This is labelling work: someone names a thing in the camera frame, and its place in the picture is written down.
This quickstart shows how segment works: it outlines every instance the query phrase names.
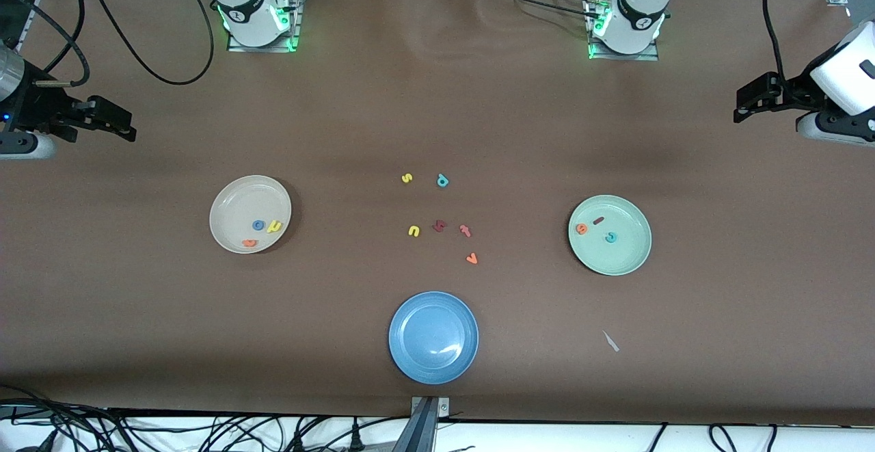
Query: plate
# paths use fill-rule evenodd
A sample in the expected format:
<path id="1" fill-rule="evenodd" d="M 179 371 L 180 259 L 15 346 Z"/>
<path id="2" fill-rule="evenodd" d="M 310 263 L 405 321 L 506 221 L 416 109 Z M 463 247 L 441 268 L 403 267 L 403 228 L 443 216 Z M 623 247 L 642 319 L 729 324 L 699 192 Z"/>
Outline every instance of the plate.
<path id="1" fill-rule="evenodd" d="M 450 293 L 425 292 L 407 299 L 388 328 L 388 349 L 404 375 L 422 384 L 446 384 L 474 361 L 477 321 Z"/>
<path id="2" fill-rule="evenodd" d="M 578 233 L 578 225 L 584 225 L 584 234 Z M 568 240 L 585 266 L 599 274 L 622 276 L 644 264 L 653 236 L 634 204 L 622 197 L 594 196 L 571 213 Z"/>
<path id="3" fill-rule="evenodd" d="M 237 254 L 262 252 L 276 243 L 291 220 L 291 198 L 271 177 L 249 175 L 225 186 L 210 208 L 210 231 L 226 250 Z M 279 228 L 272 231 L 272 222 Z M 247 246 L 250 241 L 256 242 Z"/>

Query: green plate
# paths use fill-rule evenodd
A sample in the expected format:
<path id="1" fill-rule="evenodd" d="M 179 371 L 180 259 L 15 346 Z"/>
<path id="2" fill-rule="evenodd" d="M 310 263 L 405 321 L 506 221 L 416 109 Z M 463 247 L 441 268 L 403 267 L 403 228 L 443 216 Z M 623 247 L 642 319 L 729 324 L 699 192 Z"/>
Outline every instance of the green plate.
<path id="1" fill-rule="evenodd" d="M 587 228 L 582 235 L 581 224 Z M 568 240 L 585 266 L 599 274 L 622 276 L 644 264 L 653 237 L 647 218 L 634 204 L 622 197 L 594 196 L 571 213 Z"/>

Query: plate rim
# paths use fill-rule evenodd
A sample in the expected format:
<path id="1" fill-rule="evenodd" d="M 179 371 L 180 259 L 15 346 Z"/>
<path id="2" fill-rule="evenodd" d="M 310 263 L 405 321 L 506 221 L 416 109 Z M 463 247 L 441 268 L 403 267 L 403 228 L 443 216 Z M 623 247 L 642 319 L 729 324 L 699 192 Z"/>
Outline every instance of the plate rim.
<path id="1" fill-rule="evenodd" d="M 402 365 L 398 364 L 398 359 L 396 357 L 397 352 L 403 352 L 404 354 L 407 354 L 406 350 L 403 349 L 403 344 L 401 342 L 401 338 L 400 337 L 398 337 L 398 338 L 393 337 L 393 334 L 400 330 L 402 320 L 399 317 L 399 315 L 401 314 L 403 309 L 409 308 L 409 305 L 416 303 L 416 299 L 426 298 L 429 296 L 444 297 L 447 300 L 449 300 L 450 302 L 458 303 L 460 306 L 462 306 L 463 309 L 465 309 L 466 314 L 468 316 L 470 316 L 472 326 L 473 326 L 472 333 L 468 335 L 468 337 L 470 338 L 469 342 L 471 343 L 470 344 L 471 358 L 468 359 L 468 361 L 465 363 L 465 365 L 463 365 L 463 367 L 461 369 L 459 369 L 457 374 L 454 377 L 449 378 L 449 380 L 447 378 L 441 378 L 440 380 L 437 380 L 437 378 L 436 378 L 435 380 L 428 380 L 428 381 L 420 380 L 420 378 L 414 377 L 414 376 L 410 375 L 409 373 L 407 373 L 407 371 L 404 370 Z M 410 378 L 411 380 L 418 382 L 420 384 L 427 384 L 427 386 L 441 386 L 441 384 L 447 384 L 447 383 L 453 382 L 453 380 L 456 380 L 457 378 L 461 377 L 463 374 L 465 374 L 466 371 L 468 371 L 469 368 L 471 368 L 471 365 L 473 364 L 474 359 L 477 358 L 477 352 L 479 350 L 479 339 L 481 339 L 481 338 L 479 338 L 479 332 L 480 332 L 480 330 L 479 330 L 479 325 L 477 323 L 477 317 L 474 316 L 474 312 L 468 306 L 467 303 L 465 303 L 462 299 L 460 299 L 459 297 L 457 297 L 456 295 L 454 295 L 452 293 L 431 290 L 431 291 L 427 291 L 427 292 L 421 292 L 421 293 L 414 294 L 413 296 L 410 296 L 409 298 L 404 300 L 404 302 L 400 306 L 398 306 L 398 308 L 396 309 L 396 311 L 392 315 L 390 327 L 388 327 L 387 340 L 388 340 L 388 346 L 390 347 L 390 356 L 392 358 L 392 361 L 394 362 L 394 365 L 407 378 Z"/>
<path id="2" fill-rule="evenodd" d="M 221 197 L 222 194 L 225 193 L 225 191 L 227 191 L 227 190 L 233 188 L 235 185 L 237 185 L 238 182 L 247 180 L 247 178 L 258 178 L 258 180 L 267 182 L 271 186 L 279 187 L 279 189 L 282 190 L 282 193 L 284 193 L 285 200 L 288 202 L 288 214 L 285 216 L 284 221 L 282 222 L 282 224 L 285 225 L 284 228 L 280 232 L 279 236 L 276 237 L 273 242 L 266 243 L 265 245 L 260 246 L 256 249 L 252 249 L 252 250 L 232 250 L 229 247 L 225 246 L 222 242 L 219 242 L 219 238 L 216 237 L 216 232 L 215 232 L 215 230 L 213 230 L 213 214 L 215 214 L 215 212 L 218 209 L 217 203 L 219 202 L 219 197 Z M 274 244 L 276 244 L 276 242 L 278 242 L 279 239 L 285 235 L 285 232 L 288 230 L 288 227 L 290 227 L 291 214 L 293 214 L 293 208 L 294 208 L 294 205 L 293 205 L 293 203 L 291 203 L 291 196 L 290 196 L 290 194 L 288 194 L 288 190 L 285 188 L 285 186 L 282 186 L 282 184 L 278 180 L 276 180 L 276 178 L 269 177 L 267 175 L 260 175 L 260 174 L 244 175 L 243 177 L 235 178 L 233 181 L 228 182 L 228 184 L 225 187 L 222 187 L 222 190 L 219 191 L 218 194 L 216 194 L 216 197 L 213 198 L 213 203 L 212 203 L 212 205 L 210 205 L 210 215 L 209 215 L 210 235 L 213 236 L 213 240 L 215 240 L 215 243 L 219 244 L 219 247 L 222 247 L 222 249 L 225 249 L 228 252 L 231 252 L 234 254 L 247 255 L 247 254 L 256 254 L 259 252 L 264 252 L 265 250 L 268 250 L 270 247 L 272 247 Z"/>
<path id="3" fill-rule="evenodd" d="M 603 270 L 600 271 L 599 269 L 594 268 L 592 265 L 590 265 L 586 261 L 584 261 L 584 259 L 580 258 L 580 255 L 577 253 L 577 250 L 574 249 L 574 243 L 571 242 L 571 240 L 573 238 L 571 231 L 572 231 L 572 228 L 574 228 L 574 226 L 575 226 L 574 225 L 574 216 L 578 214 L 578 210 L 581 209 L 584 206 L 584 204 L 587 202 L 596 202 L 596 200 L 606 198 L 606 197 L 609 197 L 612 199 L 619 199 L 622 202 L 625 202 L 626 204 L 628 204 L 629 206 L 632 206 L 632 208 L 634 208 L 634 210 L 638 211 L 638 214 L 641 215 L 641 218 L 643 218 L 643 220 L 644 220 L 644 226 L 647 227 L 647 239 L 648 239 L 647 251 L 644 253 L 644 256 L 641 258 L 641 262 L 639 262 L 638 265 L 635 265 L 633 268 L 631 268 L 625 272 L 606 272 L 606 271 L 603 271 Z M 650 228 L 650 221 L 647 220 L 647 215 L 644 214 L 644 211 L 641 211 L 641 208 L 636 206 L 633 202 L 631 202 L 631 200 L 625 199 L 625 197 L 615 196 L 614 194 L 598 194 L 597 196 L 587 197 L 587 199 L 581 200 L 581 202 L 577 206 L 575 206 L 575 208 L 571 212 L 571 215 L 568 218 L 568 244 L 569 244 L 569 247 L 571 247 L 571 252 L 574 253 L 574 256 L 576 258 L 578 258 L 578 260 L 581 262 L 581 264 L 587 266 L 587 268 L 590 269 L 591 271 L 597 272 L 597 274 L 601 274 L 603 276 L 625 276 L 626 274 L 632 274 L 632 272 L 638 271 L 638 268 L 643 266 L 644 262 L 647 262 L 647 259 L 650 258 L 650 252 L 653 249 L 653 242 L 654 242 L 653 241 L 653 230 L 652 230 L 652 228 Z"/>

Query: white floor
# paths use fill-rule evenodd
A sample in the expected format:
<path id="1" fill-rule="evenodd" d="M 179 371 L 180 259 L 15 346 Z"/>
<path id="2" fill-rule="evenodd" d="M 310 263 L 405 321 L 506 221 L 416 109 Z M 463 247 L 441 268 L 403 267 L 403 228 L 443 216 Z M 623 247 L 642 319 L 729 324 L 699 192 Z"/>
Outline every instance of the white floor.
<path id="1" fill-rule="evenodd" d="M 244 426 L 263 421 L 253 418 Z M 374 420 L 363 418 L 360 424 Z M 132 425 L 145 427 L 209 427 L 211 418 L 132 418 Z M 295 429 L 297 418 L 283 418 L 282 430 L 288 442 Z M 404 427 L 404 420 L 390 421 L 362 430 L 362 440 L 366 445 L 394 442 Z M 324 445 L 326 442 L 350 430 L 350 418 L 331 418 L 330 421 L 315 427 L 304 437 L 308 450 Z M 18 424 L 9 421 L 0 423 L 0 452 L 38 446 L 47 437 L 50 427 Z M 473 446 L 473 452 L 513 452 L 513 451 L 551 451 L 551 452 L 644 452 L 650 446 L 659 430 L 658 425 L 538 425 L 538 424 L 441 424 L 437 433 L 435 452 L 453 452 Z M 738 452 L 762 452 L 766 450 L 771 429 L 769 427 L 727 427 Z M 281 433 L 278 424 L 270 423 L 253 432 L 265 440 L 271 449 L 279 448 Z M 166 452 L 196 452 L 209 430 L 187 434 L 141 433 L 140 436 L 157 449 Z M 240 433 L 229 433 L 222 437 L 210 450 L 221 450 Z M 84 443 L 91 445 L 94 440 L 87 434 L 79 434 Z M 730 450 L 728 444 L 718 433 L 718 443 Z M 348 436 L 332 446 L 335 450 L 347 448 Z M 140 452 L 148 450 L 140 447 Z M 232 452 L 260 452 L 256 442 L 242 442 L 232 447 Z M 656 451 L 715 451 L 710 443 L 706 426 L 669 426 L 660 439 Z M 875 450 L 875 430 L 869 428 L 838 427 L 781 427 L 772 452 L 808 452 L 841 450 L 843 452 L 871 452 Z M 53 452 L 74 452 L 69 439 L 56 440 Z"/>

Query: table surface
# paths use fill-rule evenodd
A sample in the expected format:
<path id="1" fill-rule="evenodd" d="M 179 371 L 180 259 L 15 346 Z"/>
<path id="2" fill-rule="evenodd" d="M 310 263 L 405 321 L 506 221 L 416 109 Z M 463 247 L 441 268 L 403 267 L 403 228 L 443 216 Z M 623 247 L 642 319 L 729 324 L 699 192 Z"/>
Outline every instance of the table surface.
<path id="1" fill-rule="evenodd" d="M 82 131 L 0 168 L 0 377 L 128 408 L 389 415 L 441 394 L 469 418 L 875 423 L 875 153 L 799 137 L 796 112 L 732 124 L 735 90 L 774 68 L 759 2 L 672 0 L 660 61 L 627 63 L 587 59 L 575 16 L 512 0 L 310 0 L 297 53 L 219 51 L 180 88 L 87 0 L 93 77 L 70 93 L 131 110 L 139 134 Z M 107 3 L 157 71 L 200 68 L 193 0 Z M 43 6 L 72 29 L 75 0 Z M 790 75 L 850 26 L 823 0 L 772 17 Z M 25 56 L 59 46 L 38 23 Z M 73 56 L 57 69 L 78 74 Z M 247 174 L 282 181 L 295 218 L 240 256 L 207 215 Z M 650 221 L 633 274 L 569 249 L 596 194 Z M 438 387 L 386 341 L 428 290 L 481 331 Z"/>

